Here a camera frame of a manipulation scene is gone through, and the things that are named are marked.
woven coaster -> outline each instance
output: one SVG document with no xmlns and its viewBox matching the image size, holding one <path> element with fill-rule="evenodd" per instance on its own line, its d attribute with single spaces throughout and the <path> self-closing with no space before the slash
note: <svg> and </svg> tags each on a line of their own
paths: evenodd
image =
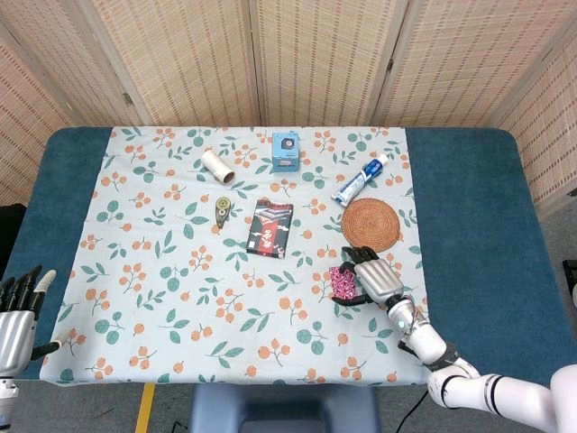
<svg viewBox="0 0 577 433">
<path fill-rule="evenodd" d="M 352 246 L 369 246 L 376 253 L 393 246 L 400 236 L 397 213 L 376 198 L 354 200 L 344 210 L 341 228 Z"/>
</svg>

blue toothpaste tube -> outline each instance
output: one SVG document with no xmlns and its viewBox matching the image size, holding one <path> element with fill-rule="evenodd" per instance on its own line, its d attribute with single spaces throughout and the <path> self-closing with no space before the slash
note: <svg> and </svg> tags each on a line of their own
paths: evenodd
<svg viewBox="0 0 577 433">
<path fill-rule="evenodd" d="M 382 171 L 382 168 L 388 160 L 389 158 L 387 158 L 386 155 L 379 155 L 379 157 L 365 165 L 359 174 L 349 180 L 346 185 L 331 194 L 331 198 L 342 206 L 347 207 L 349 203 L 351 203 L 351 200 L 361 192 L 362 187 Z"/>
</svg>

white paper tube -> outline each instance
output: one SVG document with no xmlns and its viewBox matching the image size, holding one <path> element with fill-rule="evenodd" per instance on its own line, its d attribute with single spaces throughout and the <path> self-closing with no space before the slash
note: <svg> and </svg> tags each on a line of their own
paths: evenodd
<svg viewBox="0 0 577 433">
<path fill-rule="evenodd" d="M 234 178 L 234 171 L 224 163 L 213 151 L 203 153 L 200 158 L 205 167 L 223 183 L 228 183 Z"/>
</svg>

table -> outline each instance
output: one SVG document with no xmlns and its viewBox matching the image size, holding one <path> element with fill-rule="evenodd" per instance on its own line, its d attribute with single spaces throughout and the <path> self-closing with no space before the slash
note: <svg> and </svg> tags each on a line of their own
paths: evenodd
<svg viewBox="0 0 577 433">
<path fill-rule="evenodd" d="M 6 271 L 35 263 L 60 271 L 38 344 L 57 319 L 109 134 L 69 128 L 49 140 Z M 548 383 L 577 349 L 515 141 L 468 128 L 413 128 L 407 138 L 432 323 L 481 372 Z M 72 186 L 84 192 L 69 194 Z M 23 378 L 37 378 L 39 368 L 32 363 Z"/>
</svg>

toothpaste cap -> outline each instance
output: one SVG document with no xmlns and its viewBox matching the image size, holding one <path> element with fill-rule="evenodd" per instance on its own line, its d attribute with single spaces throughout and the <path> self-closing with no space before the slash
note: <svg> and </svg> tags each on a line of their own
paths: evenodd
<svg viewBox="0 0 577 433">
<path fill-rule="evenodd" d="M 387 158 L 387 155 L 382 153 L 377 157 L 377 160 L 379 160 L 382 165 L 385 165 L 389 161 L 389 158 Z"/>
</svg>

